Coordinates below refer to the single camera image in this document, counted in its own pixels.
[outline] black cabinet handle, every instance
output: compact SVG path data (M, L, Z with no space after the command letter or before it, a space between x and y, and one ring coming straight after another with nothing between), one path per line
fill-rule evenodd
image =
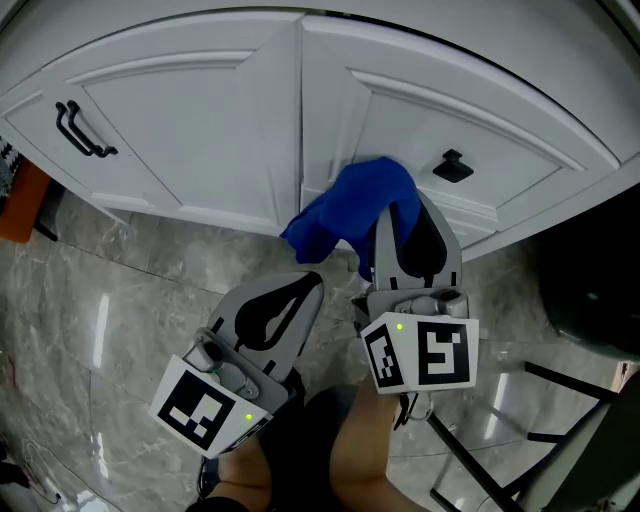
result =
M93 155L92 149L85 148L76 139L74 139L73 135L71 135L67 131L67 129L62 125L62 118L64 117L64 114L67 111L67 107L65 107L62 103L58 102L56 103L56 108L58 109L58 117L56 118L56 128L58 128L58 131L62 135L64 135L64 138L67 139L69 142L71 142L71 144L73 144L73 147L76 148L78 151L80 151L80 153L82 153L85 156Z
M113 146L106 146L104 149L102 149L97 144L94 144L91 139L87 137L82 132L82 130L80 130L80 128L76 126L76 115L78 114L78 112L80 112L80 107L78 106L78 104L75 101L71 100L67 101L67 106L69 107L69 128L71 128L73 134L78 137L83 144L85 144L88 148L91 148L91 150L96 154L98 158L104 158L107 155L118 154L118 150Z
M442 158L444 158L445 161L433 170L433 174L440 176L451 183L458 183L459 181L468 178L473 174L473 169L468 165L463 164L460 161L461 157L462 153L458 153L455 149L450 149L442 155Z

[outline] cabinet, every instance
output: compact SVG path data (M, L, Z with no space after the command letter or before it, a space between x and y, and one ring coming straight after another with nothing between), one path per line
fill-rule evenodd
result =
M608 111L626 119L627 139L637 139L632 137L636 95L626 94L636 60L627 58L628 49L616 53L624 49L620 44L606 46L602 38L608 32L582 18L580 26L601 38L598 47L606 46L606 52L592 52L590 59L583 51L579 68L601 78L595 71L605 69L612 55L628 66L621 68L624 80L610 87L585 86L588 93L576 103L574 117L509 70L426 34L302 10L206 12L193 0L185 0L184 16L162 11L167 17L159 21L152 4L138 0L136 19L147 22L127 28L123 11L102 10L100 2L87 0L83 8L89 10L82 11L56 1L67 14L85 13L81 32L69 32L75 18L34 4L15 25L41 29L25 30L33 34L29 45L19 45L9 29L0 39L2 48L50 62L0 97L0 133L103 209L275 235L330 187L345 165L385 155L409 170L462 247L469 248L466 253L479 245L487 252L486 247L500 246L491 245L493 240L518 239L527 222L535 224L541 214L605 183L620 167L617 157L633 153L629 141L614 148L622 140L619 127L609 118L598 123L585 107L602 98L602 91L612 91L605 104L619 108ZM376 18L364 4L358 6ZM460 27L447 15L452 7L443 9L433 12L458 34ZM491 9L504 14L497 5ZM120 28L103 33L104 26L88 12L113 16L105 26ZM425 26L434 28L422 15L422 22L429 22ZM44 22L48 17L55 30ZM535 26L546 27L543 21ZM56 39L64 27L69 41ZM478 24L469 28L486 30ZM65 54L42 60L50 54L44 51L46 41L65 48ZM72 51L70 41L75 41ZM551 58L550 67L571 60L573 46L563 44L562 59ZM522 45L516 50L526 60ZM538 49L532 53L539 63ZM5 52L0 61L14 62L12 55ZM25 66L18 66L22 76ZM540 76L543 83L550 78ZM575 85L574 78L568 73L567 83ZM80 149L65 137L56 127L56 104L67 109L62 128L71 131L69 102L79 107L75 124L86 140L112 146L116 154L86 156L87 145L77 134L70 137ZM586 119L594 131L582 122L585 112L591 112ZM459 154L472 172L458 177L440 172L450 154Z
M302 207L345 165L386 155L464 247L619 166L564 109L468 53L369 23L308 16L302 25ZM451 149L474 171L456 183L433 172Z
M44 68L42 91L5 117L103 206L279 233L299 193L299 17L204 14L113 35ZM86 157L55 130L68 100L117 155Z

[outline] white cabinet door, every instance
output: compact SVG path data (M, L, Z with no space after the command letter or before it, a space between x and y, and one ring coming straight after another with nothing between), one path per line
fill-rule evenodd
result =
M347 164L389 156L470 245L614 171L615 156L568 112L509 73L426 37L307 17L304 207ZM450 149L474 173L434 174Z
M279 233L297 211L299 47L286 12L153 23L56 61L178 201L171 216Z
M79 113L75 125L89 140L117 154L98 158L69 127L67 102L75 101ZM56 103L66 110L61 123L81 147L77 149L56 126ZM45 73L36 73L0 99L1 129L27 158L81 197L106 207L121 209L178 206L175 198L147 169L82 90L58 84Z

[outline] orange object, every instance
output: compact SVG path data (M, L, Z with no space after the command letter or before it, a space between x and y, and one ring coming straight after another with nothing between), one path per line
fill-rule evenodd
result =
M50 181L51 178L31 162L22 162L0 213L1 238L21 244L29 241Z

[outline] black chair leg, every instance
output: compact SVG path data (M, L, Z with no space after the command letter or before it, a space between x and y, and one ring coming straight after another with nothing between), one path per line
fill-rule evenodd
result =
M513 496L514 494L519 493L520 491L522 491L522 489L528 487L529 484L531 484L533 479L538 475L538 473L544 466L545 459L543 457L533 466L527 469L524 473L522 473L518 478L505 485L502 488L502 491L508 496Z
M442 424L435 414L429 416L429 425L440 436L451 452L458 458L471 476L476 479L484 491L504 512L523 512L522 508L508 496L491 475L473 458L455 436Z
M440 494L435 489L431 489L431 491L429 491L429 494L433 498L433 501L435 501L447 512L460 512L460 510L458 510L447 498L445 498L442 494Z
M609 389L604 389L599 386L589 384L588 382L583 382L579 379L568 377L567 375L554 372L553 370L549 370L544 366L539 366L537 364L530 363L529 361L525 361L524 371L537 375L538 377L541 377L548 381L555 382L556 384L564 386L565 388L573 389L574 391L582 393L583 395L587 395L607 403L613 402L618 396L618 393Z
M36 222L33 224L33 228L38 233L46 236L52 242L58 241L58 236L55 233L51 232L49 228L47 228L44 224L42 224L42 222L40 222L40 219L36 220Z
M538 443L552 443L556 444L561 441L564 436L558 434L539 434L537 432L529 432L527 439L529 441L537 441Z

